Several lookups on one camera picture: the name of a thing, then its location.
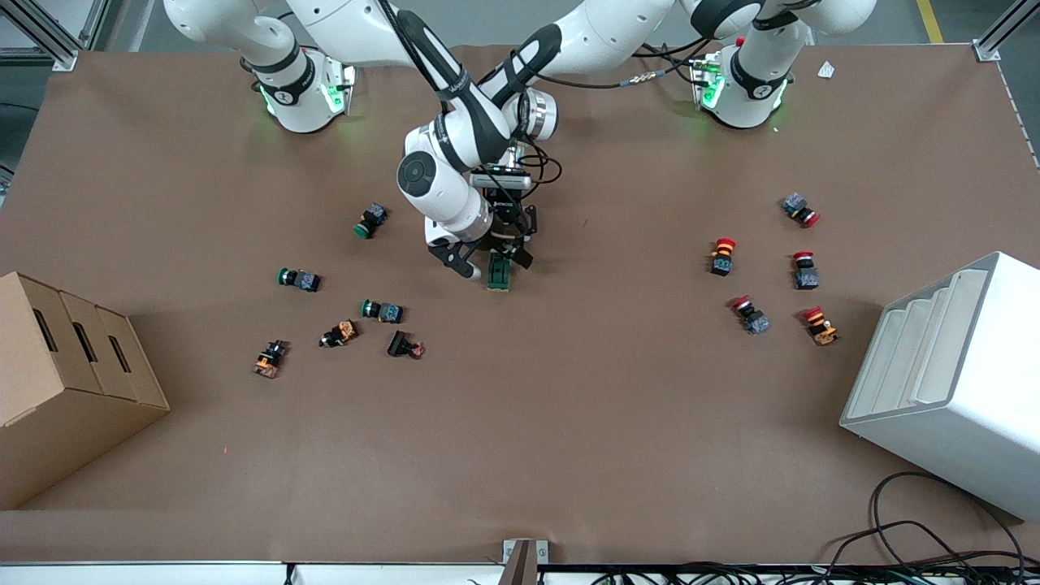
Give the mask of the black orange push button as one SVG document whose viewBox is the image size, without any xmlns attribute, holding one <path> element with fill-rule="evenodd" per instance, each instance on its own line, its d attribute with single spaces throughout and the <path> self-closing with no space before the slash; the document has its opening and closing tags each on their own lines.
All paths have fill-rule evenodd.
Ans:
<svg viewBox="0 0 1040 585">
<path fill-rule="evenodd" d="M 345 321 L 338 322 L 337 325 L 324 332 L 319 337 L 318 345 L 324 349 L 344 347 L 357 336 L 359 336 L 359 331 L 356 323 L 352 319 L 346 319 Z"/>
<path fill-rule="evenodd" d="M 253 364 L 253 373 L 275 380 L 280 374 L 283 361 L 290 344 L 285 340 L 268 341 L 265 349 L 257 356 Z"/>
</svg>

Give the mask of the brown paper table cover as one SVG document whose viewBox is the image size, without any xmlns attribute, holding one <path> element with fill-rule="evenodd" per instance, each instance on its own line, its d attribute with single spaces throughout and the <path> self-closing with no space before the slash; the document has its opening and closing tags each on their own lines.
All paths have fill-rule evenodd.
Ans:
<svg viewBox="0 0 1040 585">
<path fill-rule="evenodd" d="M 532 268 L 488 292 L 428 254 L 397 189 L 437 111 L 415 71 L 364 71 L 349 118 L 297 136 L 233 55 L 83 55 L 47 83 L 0 275 L 130 315 L 171 411 L 0 513 L 0 559 L 483 561 L 515 537 L 569 562 L 824 559 L 907 467 L 839 426 L 882 307 L 997 249 L 1040 268 L 1040 171 L 965 45 L 818 45 L 795 76 L 754 131 L 673 77 L 553 88 L 564 174 L 532 197 Z M 808 334 L 814 306 L 835 342 Z M 346 319 L 359 336 L 320 348 Z M 387 355 L 396 330 L 420 359 Z"/>
</svg>

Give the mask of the brown cardboard box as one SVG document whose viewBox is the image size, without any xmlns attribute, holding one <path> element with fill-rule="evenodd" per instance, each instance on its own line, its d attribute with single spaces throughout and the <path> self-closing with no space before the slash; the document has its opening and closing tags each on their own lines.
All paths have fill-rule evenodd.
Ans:
<svg viewBox="0 0 1040 585">
<path fill-rule="evenodd" d="M 18 271 L 0 277 L 0 511 L 168 412 L 129 317 Z"/>
</svg>

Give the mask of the white plastic tiered bin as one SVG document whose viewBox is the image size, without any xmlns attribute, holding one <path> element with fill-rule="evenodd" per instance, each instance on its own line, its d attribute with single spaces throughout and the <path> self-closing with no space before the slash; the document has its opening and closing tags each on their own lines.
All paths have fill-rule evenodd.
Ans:
<svg viewBox="0 0 1040 585">
<path fill-rule="evenodd" d="M 1040 269 L 995 251 L 886 305 L 839 423 L 1040 523 Z"/>
</svg>

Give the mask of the grey metal table bracket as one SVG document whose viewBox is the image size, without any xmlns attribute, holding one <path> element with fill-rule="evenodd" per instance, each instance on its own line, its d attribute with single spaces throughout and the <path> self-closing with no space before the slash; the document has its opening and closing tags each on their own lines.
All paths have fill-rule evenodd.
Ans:
<svg viewBox="0 0 1040 585">
<path fill-rule="evenodd" d="M 549 562 L 549 549 L 546 539 L 504 540 L 504 570 L 498 585 L 545 585 L 540 566 Z"/>
</svg>

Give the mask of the aluminium frame profile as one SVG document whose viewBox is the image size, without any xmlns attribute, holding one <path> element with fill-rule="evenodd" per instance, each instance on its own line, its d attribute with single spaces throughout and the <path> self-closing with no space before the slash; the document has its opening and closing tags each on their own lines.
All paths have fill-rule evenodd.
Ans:
<svg viewBox="0 0 1040 585">
<path fill-rule="evenodd" d="M 74 69 L 96 47 L 114 0 L 0 0 L 0 63 Z"/>
<path fill-rule="evenodd" d="M 977 62 L 999 63 L 1002 60 L 1002 56 L 999 54 L 1002 44 L 1007 39 L 1013 36 L 1014 33 L 1017 33 L 1017 31 L 1021 29 L 1021 27 L 1024 26 L 1037 12 L 1040 12 L 1040 0 L 1012 0 L 1012 3 L 1009 5 L 1007 10 L 1005 10 L 998 19 L 995 20 L 995 22 L 989 25 L 981 36 L 972 40 L 972 49 Z M 1022 136 L 1024 136 L 1030 158 L 1036 169 L 1040 171 L 1040 159 L 1038 159 L 1038 156 L 1036 155 L 1032 141 L 1029 137 L 1028 129 L 1025 129 L 1024 121 L 1022 121 L 1021 115 L 1019 115 L 1019 108 L 1014 97 L 1012 96 L 1011 88 L 999 65 L 998 70 L 1004 90 L 1006 90 L 1007 97 L 1011 103 L 1012 111 L 1016 116 L 1016 121 L 1019 124 Z"/>
</svg>

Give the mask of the white table edge rail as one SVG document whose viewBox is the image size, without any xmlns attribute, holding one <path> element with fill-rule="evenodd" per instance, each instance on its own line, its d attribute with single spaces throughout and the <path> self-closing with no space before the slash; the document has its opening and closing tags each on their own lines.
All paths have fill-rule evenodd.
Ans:
<svg viewBox="0 0 1040 585">
<path fill-rule="evenodd" d="M 0 564 L 0 585 L 497 585 L 494 564 Z"/>
</svg>

